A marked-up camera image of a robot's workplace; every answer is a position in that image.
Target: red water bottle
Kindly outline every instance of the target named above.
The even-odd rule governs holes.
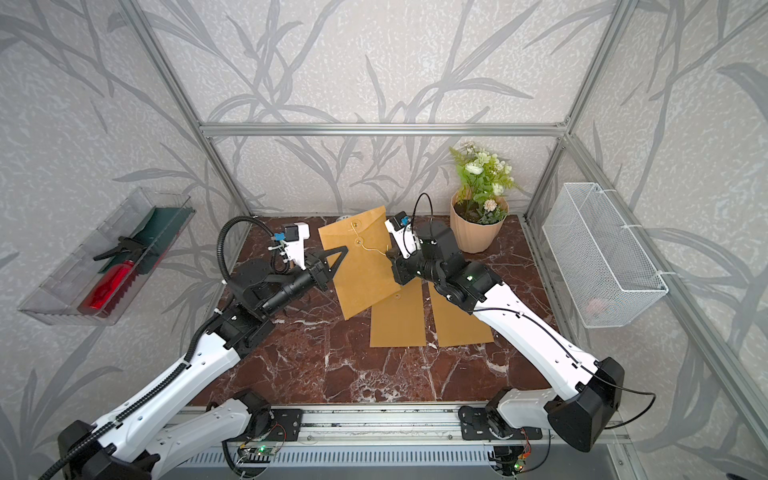
[[[118,265],[107,270],[101,280],[96,283],[91,292],[83,299],[78,307],[78,312],[85,315],[107,316],[118,304],[128,287],[136,279],[137,272],[134,269],[136,262],[141,258],[146,247],[129,237],[119,237],[117,247],[97,255],[95,261],[114,257],[120,253],[131,252],[131,255]]]

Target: white wire basket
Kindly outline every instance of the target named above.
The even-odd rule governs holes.
[[[627,325],[669,291],[598,184],[564,184],[542,228],[587,328]]]

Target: brown marble surface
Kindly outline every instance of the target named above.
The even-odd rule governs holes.
[[[285,223],[308,223],[311,237],[306,246],[311,252],[322,249],[318,227],[334,220],[291,217],[267,223],[274,231]],[[440,220],[449,222],[447,217]],[[265,245],[265,234],[251,230],[238,262],[266,257]],[[485,252],[466,256],[492,267],[520,300],[555,326],[517,217],[505,220]],[[422,287],[427,299],[427,284]],[[426,347],[371,348],[370,318],[368,309],[345,321],[333,286],[326,292],[313,289],[289,306],[287,315],[274,319],[275,330],[248,358],[212,382],[191,404],[222,403],[246,387],[273,404],[489,400],[505,386],[548,387],[541,373],[496,332],[493,343],[441,347],[428,300]]]

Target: pink flower pot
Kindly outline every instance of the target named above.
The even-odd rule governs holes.
[[[491,246],[493,239],[502,229],[504,221],[492,225],[480,225],[479,223],[468,222],[461,218],[454,209],[456,202],[462,200],[458,197],[458,192],[451,198],[451,230],[456,236],[458,248],[466,253],[480,253]],[[497,198],[498,207],[508,210],[509,206],[504,198]]]

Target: wallpaper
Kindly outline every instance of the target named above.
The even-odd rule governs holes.
[[[576,133],[665,257],[768,391],[768,2],[640,5]],[[581,326],[541,224],[567,156],[531,216],[574,336],[659,394],[627,426],[649,478],[768,478],[755,443],[665,301],[620,329]],[[647,399],[622,396],[622,415]]]
[[[140,3],[208,122],[563,121],[614,8],[613,0]]]
[[[768,478],[768,458],[666,300],[621,328],[585,329],[581,324],[541,229],[563,183],[580,181],[586,177],[564,154],[528,219],[575,341],[599,359],[616,359],[626,371],[624,386],[658,394],[654,406],[627,425],[647,477],[722,480],[730,473],[749,480]],[[636,415],[647,402],[646,396],[623,394],[622,418]]]
[[[55,437],[162,372],[220,286],[234,214],[113,2],[0,2],[0,477],[37,478]],[[197,210],[117,325],[46,326],[19,303],[136,187]],[[232,239],[232,250],[237,238]]]
[[[636,12],[577,133],[768,395],[767,14]]]
[[[411,212],[423,191],[435,213],[449,212],[459,182],[449,147],[473,141],[512,166],[524,212],[554,147],[552,137],[219,137],[224,162],[253,211],[342,214],[385,205]],[[419,212],[429,212],[422,200]]]

